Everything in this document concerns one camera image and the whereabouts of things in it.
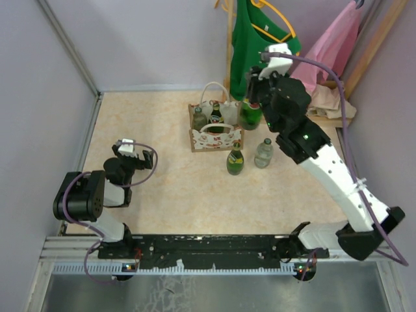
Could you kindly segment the dark green red-label bottle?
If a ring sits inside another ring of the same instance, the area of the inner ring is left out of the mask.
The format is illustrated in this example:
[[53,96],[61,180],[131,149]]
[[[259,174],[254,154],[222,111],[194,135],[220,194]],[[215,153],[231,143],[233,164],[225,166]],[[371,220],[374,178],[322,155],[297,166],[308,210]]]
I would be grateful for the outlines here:
[[241,101],[238,124],[244,130],[251,131],[256,129],[261,122],[262,116],[260,104],[252,103],[248,98]]

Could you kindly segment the clear glass bottle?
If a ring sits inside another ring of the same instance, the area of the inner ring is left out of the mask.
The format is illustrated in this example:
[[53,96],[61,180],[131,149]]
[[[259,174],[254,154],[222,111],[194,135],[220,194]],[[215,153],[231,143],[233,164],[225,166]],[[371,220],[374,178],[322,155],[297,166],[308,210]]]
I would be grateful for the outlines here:
[[272,141],[269,138],[264,139],[262,143],[257,146],[254,163],[256,167],[263,169],[266,168],[272,159],[274,148]]

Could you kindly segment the green Perrier bottle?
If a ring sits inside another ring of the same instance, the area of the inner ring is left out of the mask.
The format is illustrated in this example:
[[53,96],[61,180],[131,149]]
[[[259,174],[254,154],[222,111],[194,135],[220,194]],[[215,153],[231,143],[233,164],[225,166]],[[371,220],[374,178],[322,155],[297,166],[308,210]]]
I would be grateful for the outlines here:
[[244,168],[244,156],[241,152],[241,143],[236,142],[233,144],[233,149],[227,156],[227,171],[229,174],[236,176],[239,175]]

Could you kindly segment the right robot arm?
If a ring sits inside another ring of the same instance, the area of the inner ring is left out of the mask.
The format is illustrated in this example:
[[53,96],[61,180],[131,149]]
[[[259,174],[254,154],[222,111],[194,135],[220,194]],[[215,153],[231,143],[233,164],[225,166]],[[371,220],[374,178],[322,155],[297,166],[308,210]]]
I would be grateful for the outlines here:
[[340,248],[355,260],[368,258],[404,219],[404,211],[386,206],[353,180],[329,136],[306,116],[311,98],[301,81],[258,66],[250,68],[247,81],[246,99],[261,109],[280,150],[314,176],[347,217],[301,225],[290,241],[291,252],[305,257],[316,248]]

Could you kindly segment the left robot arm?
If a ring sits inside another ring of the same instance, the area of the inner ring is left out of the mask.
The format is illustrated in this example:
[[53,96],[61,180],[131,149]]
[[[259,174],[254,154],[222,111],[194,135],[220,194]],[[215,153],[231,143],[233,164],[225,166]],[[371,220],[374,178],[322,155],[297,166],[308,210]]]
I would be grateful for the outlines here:
[[101,170],[67,173],[53,202],[57,220],[83,226],[99,237],[95,249],[101,259],[134,256],[137,243],[131,230],[108,210],[128,207],[131,188],[146,182],[159,160],[154,148],[131,139],[118,140],[112,151],[114,157]]

